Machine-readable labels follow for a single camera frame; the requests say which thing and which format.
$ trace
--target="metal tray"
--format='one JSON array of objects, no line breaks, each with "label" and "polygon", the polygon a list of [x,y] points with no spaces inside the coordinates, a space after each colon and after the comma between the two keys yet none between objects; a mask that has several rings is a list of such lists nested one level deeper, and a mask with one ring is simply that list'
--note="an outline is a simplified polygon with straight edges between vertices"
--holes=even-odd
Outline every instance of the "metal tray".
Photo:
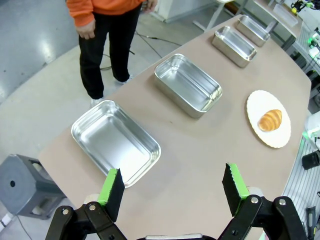
[{"label": "metal tray", "polygon": [[241,68],[247,66],[257,53],[249,42],[229,26],[215,32],[212,45]]},{"label": "metal tray", "polygon": [[126,188],[159,159],[159,144],[114,101],[105,100],[82,115],[71,128],[74,140],[107,175],[120,169]]},{"label": "metal tray", "polygon": [[262,26],[246,15],[238,19],[235,28],[259,47],[262,47],[270,38],[270,34]]},{"label": "metal tray", "polygon": [[155,68],[156,86],[193,118],[200,118],[221,97],[221,86],[182,54]]}]

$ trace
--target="orange sweatshirt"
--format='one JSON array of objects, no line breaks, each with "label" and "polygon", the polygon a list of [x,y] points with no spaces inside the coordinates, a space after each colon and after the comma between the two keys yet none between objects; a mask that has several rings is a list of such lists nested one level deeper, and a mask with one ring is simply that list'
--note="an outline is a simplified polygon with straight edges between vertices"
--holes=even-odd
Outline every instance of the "orange sweatshirt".
[{"label": "orange sweatshirt", "polygon": [[87,25],[94,19],[93,12],[105,15],[121,15],[145,0],[67,0],[71,17],[77,27]]}]

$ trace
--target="black pants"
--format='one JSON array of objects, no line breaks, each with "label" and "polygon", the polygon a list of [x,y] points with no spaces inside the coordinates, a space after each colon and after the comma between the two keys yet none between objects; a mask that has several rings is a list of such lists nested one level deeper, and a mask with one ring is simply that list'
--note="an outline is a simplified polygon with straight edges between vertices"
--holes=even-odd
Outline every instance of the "black pants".
[{"label": "black pants", "polygon": [[109,33],[110,60],[115,79],[125,82],[129,79],[128,59],[132,39],[138,23],[141,5],[122,15],[94,13],[95,38],[88,40],[79,36],[80,74],[89,96],[100,99],[104,95],[100,64],[104,45]]}]

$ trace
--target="white shoe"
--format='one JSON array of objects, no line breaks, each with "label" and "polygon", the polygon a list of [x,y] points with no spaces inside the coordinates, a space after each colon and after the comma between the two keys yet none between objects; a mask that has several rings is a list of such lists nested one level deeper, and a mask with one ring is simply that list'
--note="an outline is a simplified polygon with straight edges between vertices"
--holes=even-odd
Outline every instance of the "white shoe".
[{"label": "white shoe", "polygon": [[127,81],[118,81],[117,79],[115,80],[116,83],[120,84],[120,85],[125,85],[126,83],[130,82],[132,79],[134,78],[134,76],[130,75],[129,79]]},{"label": "white shoe", "polygon": [[95,105],[98,105],[104,100],[104,98],[99,98],[99,99],[93,99],[91,98],[91,108],[93,108]]}]

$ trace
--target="hand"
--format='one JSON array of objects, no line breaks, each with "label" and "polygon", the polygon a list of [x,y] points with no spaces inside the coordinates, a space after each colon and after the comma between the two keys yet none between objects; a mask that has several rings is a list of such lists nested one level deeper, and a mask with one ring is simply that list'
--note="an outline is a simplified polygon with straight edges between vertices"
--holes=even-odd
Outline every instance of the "hand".
[{"label": "hand", "polygon": [[158,0],[147,0],[147,6],[144,10],[145,13],[151,13],[155,10],[155,7],[157,6]]},{"label": "hand", "polygon": [[95,19],[93,19],[87,25],[75,27],[75,30],[79,34],[79,36],[86,40],[93,39],[95,37],[95,29],[96,29]]}]

